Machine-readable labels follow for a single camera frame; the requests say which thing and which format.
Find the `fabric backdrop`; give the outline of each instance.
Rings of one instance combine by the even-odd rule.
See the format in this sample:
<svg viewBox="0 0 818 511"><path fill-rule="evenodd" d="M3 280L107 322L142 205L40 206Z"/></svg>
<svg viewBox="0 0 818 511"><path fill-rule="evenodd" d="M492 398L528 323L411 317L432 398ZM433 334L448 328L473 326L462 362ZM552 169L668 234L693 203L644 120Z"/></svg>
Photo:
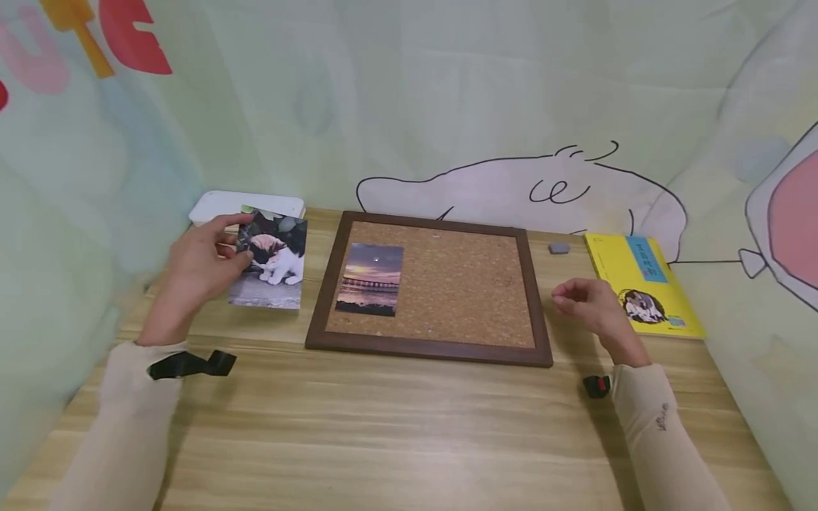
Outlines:
<svg viewBox="0 0 818 511"><path fill-rule="evenodd" d="M59 3L0 6L0 209L20 219L0 491L224 189L656 236L793 505L818 500L818 247L792 222L816 219L815 0Z"/></svg>

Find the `brown picture frame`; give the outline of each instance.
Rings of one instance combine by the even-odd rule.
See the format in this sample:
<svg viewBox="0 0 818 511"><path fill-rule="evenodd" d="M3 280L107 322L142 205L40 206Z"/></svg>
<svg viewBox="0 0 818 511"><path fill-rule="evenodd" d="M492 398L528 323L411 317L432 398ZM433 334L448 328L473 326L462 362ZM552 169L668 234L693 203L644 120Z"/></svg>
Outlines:
<svg viewBox="0 0 818 511"><path fill-rule="evenodd" d="M443 231L459 231L483 235L500 235L516 238L523 284L531 320L534 347L504 347L487 344L459 343L418 338L396 338L381 335L346 334L326 329L330 313L335 305L335 291L344 256L355 222L379 223L394 226L419 227ZM338 226L335 242L330 253L324 280L310 321L307 349L324 349L342 352L373 353L380 355L413 356L459 361L478 361L497 364L531 365L551 367L554 359L548 339L545 316L542 310L537 277L528 246L525 229L487 226L481 224L430 220L424 218L398 217L357 211L344 211Z"/></svg>

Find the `hand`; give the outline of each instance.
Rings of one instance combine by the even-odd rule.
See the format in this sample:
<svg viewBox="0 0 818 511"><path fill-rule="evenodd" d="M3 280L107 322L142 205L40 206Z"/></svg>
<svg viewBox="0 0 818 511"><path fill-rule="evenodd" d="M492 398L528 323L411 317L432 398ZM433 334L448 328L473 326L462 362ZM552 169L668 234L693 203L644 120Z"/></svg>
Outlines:
<svg viewBox="0 0 818 511"><path fill-rule="evenodd" d="M614 364L650 365L645 345L610 284L604 280L571 279L558 285L551 297L560 314L579 319L600 338Z"/></svg>
<svg viewBox="0 0 818 511"><path fill-rule="evenodd" d="M227 289L253 260L250 251L236 253L236 235L224 232L228 226L252 221L252 214L221 215L190 229L171 246L159 294L137 344L184 340L199 309Z"/></svg>

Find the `cork surface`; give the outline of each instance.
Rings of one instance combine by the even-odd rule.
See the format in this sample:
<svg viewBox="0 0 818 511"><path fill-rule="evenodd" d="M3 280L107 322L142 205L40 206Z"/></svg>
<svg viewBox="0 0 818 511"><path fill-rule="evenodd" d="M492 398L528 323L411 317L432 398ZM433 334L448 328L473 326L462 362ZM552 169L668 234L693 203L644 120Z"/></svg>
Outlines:
<svg viewBox="0 0 818 511"><path fill-rule="evenodd" d="M403 247L396 314L369 316L333 308L327 331L535 346L516 238L354 222L342 268L352 243Z"/></svg>

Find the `black strap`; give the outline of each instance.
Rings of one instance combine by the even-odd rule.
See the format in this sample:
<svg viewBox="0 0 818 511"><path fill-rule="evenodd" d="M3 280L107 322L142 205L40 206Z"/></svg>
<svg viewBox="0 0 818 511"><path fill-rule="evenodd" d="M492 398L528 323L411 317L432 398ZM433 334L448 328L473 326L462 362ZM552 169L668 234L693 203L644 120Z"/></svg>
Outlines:
<svg viewBox="0 0 818 511"><path fill-rule="evenodd" d="M153 379L181 378L191 374L227 376L235 363L235 355L219 350L211 353L208 360L190 352L179 352L156 362L148 368L148 374Z"/></svg>

